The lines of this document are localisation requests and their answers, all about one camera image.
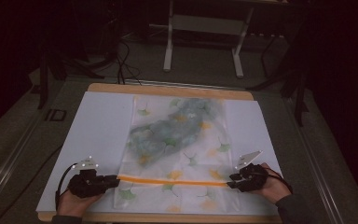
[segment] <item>patterned cloth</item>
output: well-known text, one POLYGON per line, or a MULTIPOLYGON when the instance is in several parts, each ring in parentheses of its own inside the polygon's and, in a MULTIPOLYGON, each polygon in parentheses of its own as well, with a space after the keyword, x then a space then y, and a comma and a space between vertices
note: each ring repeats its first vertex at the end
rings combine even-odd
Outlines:
POLYGON ((220 214, 238 209, 224 101, 136 95, 115 208, 220 214))

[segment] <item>orange stick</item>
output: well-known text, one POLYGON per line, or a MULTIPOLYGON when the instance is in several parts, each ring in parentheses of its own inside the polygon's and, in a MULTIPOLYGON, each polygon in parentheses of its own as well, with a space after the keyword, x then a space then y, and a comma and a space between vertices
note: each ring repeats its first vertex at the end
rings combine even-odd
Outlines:
POLYGON ((145 179, 145 178, 132 177, 127 175, 119 175, 117 178, 122 181, 138 183, 138 184, 173 184, 173 185, 199 185, 199 186, 227 187, 226 182, 145 179))

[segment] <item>table leg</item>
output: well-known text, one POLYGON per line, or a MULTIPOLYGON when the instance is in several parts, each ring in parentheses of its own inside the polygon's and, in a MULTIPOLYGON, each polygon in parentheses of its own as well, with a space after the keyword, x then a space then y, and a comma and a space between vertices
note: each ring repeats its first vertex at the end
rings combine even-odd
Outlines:
POLYGON ((232 58, 233 58, 233 61, 234 61, 235 73, 236 73, 238 78, 243 77, 241 60, 240 60, 240 51, 241 51, 241 48, 242 48, 243 39, 245 38, 246 32, 247 32, 248 27, 249 27, 249 22, 251 21, 251 18, 252 18, 253 11, 254 11, 254 8, 251 7, 249 9, 248 15, 246 16, 246 21, 243 22, 243 26, 242 26, 241 34, 240 34, 240 40, 238 42, 238 45, 237 45, 236 48, 234 48, 232 50, 232 58))
POLYGON ((172 16, 173 16, 173 0, 170 1, 170 17, 168 18, 168 43, 167 49, 165 50, 165 59, 164 59, 164 72, 171 71, 171 61, 172 61, 172 16))

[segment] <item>white metal frame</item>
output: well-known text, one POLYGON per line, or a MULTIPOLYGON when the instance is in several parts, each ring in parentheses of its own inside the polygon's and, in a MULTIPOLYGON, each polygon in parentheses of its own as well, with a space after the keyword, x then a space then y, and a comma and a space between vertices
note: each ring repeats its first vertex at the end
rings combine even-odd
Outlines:
POLYGON ((235 73, 237 77, 243 77, 241 60, 240 60, 240 51, 242 48, 243 39, 246 36, 246 32, 249 27, 249 22, 252 18, 254 9, 251 7, 248 11, 245 21, 234 21, 234 20, 224 20, 224 19, 215 19, 215 18, 205 18, 205 17, 194 17, 194 16, 185 16, 173 14, 173 0, 170 1, 170 14, 168 19, 168 43, 167 49, 165 51, 164 59, 164 71, 171 71, 172 64, 172 32, 173 29, 176 30, 188 30, 196 32, 207 32, 207 33, 216 33, 216 34, 225 34, 225 35, 238 35, 239 42, 232 50, 232 57, 235 66, 235 73))

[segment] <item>green leaf print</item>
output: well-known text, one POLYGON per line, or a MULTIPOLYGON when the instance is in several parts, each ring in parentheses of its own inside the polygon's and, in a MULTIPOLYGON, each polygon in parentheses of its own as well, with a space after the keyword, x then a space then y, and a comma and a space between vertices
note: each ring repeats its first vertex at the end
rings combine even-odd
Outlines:
POLYGON ((173 139, 173 138, 166 138, 166 139, 164 139, 164 143, 165 143, 167 146, 176 147, 176 140, 173 139))
POLYGON ((207 188, 206 189, 206 194, 205 195, 200 195, 198 197, 208 197, 211 200, 215 201, 216 200, 216 192, 214 192, 214 190, 212 190, 211 188, 207 188))
POLYGON ((173 186, 174 186, 174 184, 165 184, 165 185, 162 186, 162 191, 170 190, 173 195, 175 195, 176 197, 178 197, 178 196, 173 192, 173 186))
POLYGON ((190 160, 190 162, 188 163, 189 166, 195 166, 198 164, 198 162, 196 160, 197 154, 194 154, 193 157, 188 157, 186 154, 185 154, 185 156, 190 160))
POLYGON ((147 116, 147 115, 150 114, 150 112, 147 111, 146 109, 143 109, 143 110, 139 109, 139 110, 138 110, 138 114, 139 114, 140 116, 147 116))
POLYGON ((208 103, 205 103, 204 106, 202 108, 200 108, 200 109, 205 110, 206 114, 210 114, 210 112, 211 112, 211 107, 209 106, 208 103))
POLYGON ((136 197, 136 194, 133 194, 130 189, 119 189, 118 194, 125 200, 131 200, 136 197))
POLYGON ((220 148, 218 148, 217 150, 219 152, 227 152, 230 149, 230 145, 229 144, 220 144, 220 148))
POLYGON ((170 103, 170 107, 178 106, 180 99, 173 99, 170 103))

